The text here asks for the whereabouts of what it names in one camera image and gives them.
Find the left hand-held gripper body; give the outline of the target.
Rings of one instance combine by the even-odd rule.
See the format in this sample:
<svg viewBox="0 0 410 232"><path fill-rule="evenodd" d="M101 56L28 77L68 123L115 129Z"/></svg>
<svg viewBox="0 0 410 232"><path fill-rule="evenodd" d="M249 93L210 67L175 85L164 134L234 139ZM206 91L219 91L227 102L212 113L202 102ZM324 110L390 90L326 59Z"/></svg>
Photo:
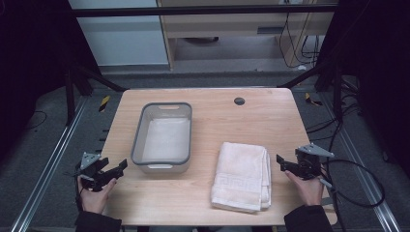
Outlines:
<svg viewBox="0 0 410 232"><path fill-rule="evenodd" d="M91 154L84 152L80 163L77 165L76 173L81 178L81 183L86 189L98 192L103 189L103 169L96 171L94 162L102 160L101 154Z"/></svg>

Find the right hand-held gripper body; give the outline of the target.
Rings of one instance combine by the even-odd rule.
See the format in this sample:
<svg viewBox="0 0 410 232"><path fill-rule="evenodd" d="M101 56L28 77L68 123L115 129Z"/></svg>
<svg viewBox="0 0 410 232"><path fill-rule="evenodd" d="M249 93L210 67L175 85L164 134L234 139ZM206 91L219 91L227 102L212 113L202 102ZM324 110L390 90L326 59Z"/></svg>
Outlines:
<svg viewBox="0 0 410 232"><path fill-rule="evenodd" d="M321 175L321 157L333 158L335 156L334 153L329 152L313 143L300 146L296 148L295 151L296 150L303 151L308 154L306 160L298 163L302 169L302 175L299 177L303 180L310 180Z"/></svg>

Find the person's right hand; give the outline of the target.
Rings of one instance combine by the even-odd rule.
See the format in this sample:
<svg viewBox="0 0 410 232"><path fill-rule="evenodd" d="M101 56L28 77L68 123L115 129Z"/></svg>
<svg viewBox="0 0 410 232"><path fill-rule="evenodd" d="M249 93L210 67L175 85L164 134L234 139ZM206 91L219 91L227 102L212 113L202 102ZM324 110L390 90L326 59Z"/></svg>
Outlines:
<svg viewBox="0 0 410 232"><path fill-rule="evenodd" d="M285 175L295 185L300 198L306 206L316 206L321 204L324 185L318 178L303 180L290 171L285 171Z"/></svg>

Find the person's left hand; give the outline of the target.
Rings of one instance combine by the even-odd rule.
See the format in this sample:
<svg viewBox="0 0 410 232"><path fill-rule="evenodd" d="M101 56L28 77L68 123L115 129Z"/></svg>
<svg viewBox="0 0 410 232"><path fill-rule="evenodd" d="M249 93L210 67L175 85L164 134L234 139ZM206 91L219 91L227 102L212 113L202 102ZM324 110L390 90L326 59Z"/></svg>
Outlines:
<svg viewBox="0 0 410 232"><path fill-rule="evenodd" d="M117 184L115 178L111 179L107 185L102 187L101 191L93 192L85 188L81 183L81 178L77 178L77 187L79 193L79 202L83 211L101 214L105 208L105 204L111 191Z"/></svg>

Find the folded white towel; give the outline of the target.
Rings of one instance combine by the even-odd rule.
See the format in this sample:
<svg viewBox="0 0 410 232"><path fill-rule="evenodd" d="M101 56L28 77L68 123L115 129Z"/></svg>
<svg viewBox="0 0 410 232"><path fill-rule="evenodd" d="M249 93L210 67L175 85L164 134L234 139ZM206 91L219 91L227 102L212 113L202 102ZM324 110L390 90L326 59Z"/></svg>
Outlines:
<svg viewBox="0 0 410 232"><path fill-rule="evenodd" d="M224 142L220 146L211 204L253 214L271 206L271 194L271 164L267 149Z"/></svg>

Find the grey plastic basin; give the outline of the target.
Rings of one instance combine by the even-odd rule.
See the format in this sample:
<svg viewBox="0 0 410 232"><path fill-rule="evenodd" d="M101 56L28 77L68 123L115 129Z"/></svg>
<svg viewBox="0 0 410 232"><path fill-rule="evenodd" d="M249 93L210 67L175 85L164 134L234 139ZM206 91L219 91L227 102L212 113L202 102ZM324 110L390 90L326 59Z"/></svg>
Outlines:
<svg viewBox="0 0 410 232"><path fill-rule="evenodd" d="M147 174L180 174L190 166L192 109L187 102L150 102L140 113L131 159Z"/></svg>

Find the black metal stand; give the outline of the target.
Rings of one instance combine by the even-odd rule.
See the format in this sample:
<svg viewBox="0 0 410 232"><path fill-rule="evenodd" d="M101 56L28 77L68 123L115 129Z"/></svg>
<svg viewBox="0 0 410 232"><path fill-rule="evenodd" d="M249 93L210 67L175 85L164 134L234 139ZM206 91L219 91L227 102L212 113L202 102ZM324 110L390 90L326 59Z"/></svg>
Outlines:
<svg viewBox="0 0 410 232"><path fill-rule="evenodd" d="M116 92L126 91L125 87L119 86L108 79L104 78L101 74L92 72L79 65L71 65L67 68L64 75L65 87L66 87L66 101L67 101L67 123L68 126L75 116L75 104L74 104L74 88L77 88L81 96L91 96L93 93L93 87L89 83L88 79L96 80L100 84L108 87Z"/></svg>
<svg viewBox="0 0 410 232"><path fill-rule="evenodd" d="M338 61L325 61L319 65L316 65L314 68L303 72L296 78L279 85L278 87L291 89L298 83L301 83L314 75L318 76L318 79L314 84L316 91L325 91L329 88L330 85L333 85L333 112L336 116L336 119L341 122L343 118L341 107L342 74L341 65L338 63Z"/></svg>

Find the white cabinet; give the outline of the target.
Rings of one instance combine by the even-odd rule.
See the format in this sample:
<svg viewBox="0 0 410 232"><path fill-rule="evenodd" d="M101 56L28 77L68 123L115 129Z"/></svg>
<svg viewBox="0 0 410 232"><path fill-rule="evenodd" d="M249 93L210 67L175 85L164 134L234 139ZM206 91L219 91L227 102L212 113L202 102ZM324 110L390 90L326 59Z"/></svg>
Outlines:
<svg viewBox="0 0 410 232"><path fill-rule="evenodd" d="M156 7L156 0L69 0L74 10ZM77 19L100 67L167 65L160 18L151 16Z"/></svg>

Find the black horizontal bar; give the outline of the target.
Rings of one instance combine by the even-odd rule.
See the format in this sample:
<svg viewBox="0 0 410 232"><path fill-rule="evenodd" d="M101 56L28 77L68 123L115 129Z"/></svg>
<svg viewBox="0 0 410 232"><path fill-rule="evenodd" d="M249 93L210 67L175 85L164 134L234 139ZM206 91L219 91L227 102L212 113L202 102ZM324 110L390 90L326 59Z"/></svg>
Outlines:
<svg viewBox="0 0 410 232"><path fill-rule="evenodd" d="M151 15L234 15L234 14L282 14L282 13L329 13L338 4L302 5L244 5L244 6L195 6L156 8L117 8L70 10L76 17L101 16L151 16Z"/></svg>

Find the aluminium floor rail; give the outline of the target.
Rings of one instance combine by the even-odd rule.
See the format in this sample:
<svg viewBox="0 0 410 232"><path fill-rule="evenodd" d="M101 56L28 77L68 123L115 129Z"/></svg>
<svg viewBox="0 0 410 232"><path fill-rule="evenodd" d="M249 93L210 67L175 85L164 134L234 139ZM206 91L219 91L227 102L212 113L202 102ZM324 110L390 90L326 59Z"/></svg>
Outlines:
<svg viewBox="0 0 410 232"><path fill-rule="evenodd" d="M320 94L319 97L329 115L336 121L335 130L332 133L331 142L329 144L329 149L332 150L334 148L334 142L337 139L341 143L346 155L346 159L331 159L331 162L344 162L353 165L354 172L368 201L367 204L359 204L358 202L349 200L349 203L364 209L371 209L376 214L376 217L378 218L384 232L402 232L391 208L386 202L385 189L380 181L375 177L375 174L366 167L365 163L360 158L351 137L348 135L347 130L343 127L342 121L339 122L336 119L333 112L331 98L326 94Z"/></svg>
<svg viewBox="0 0 410 232"><path fill-rule="evenodd" d="M59 137L44 169L41 173L37 183L35 184L31 194L29 195L24 207L20 211L18 217L15 219L10 232L26 232L33 216L38 210L40 203L44 198L44 194L49 186L49 183L64 156L66 149L73 137L75 129L83 115L84 108L88 102L86 97L80 97L77 106L74 109L74 116L72 121L64 127L64 130Z"/></svg>

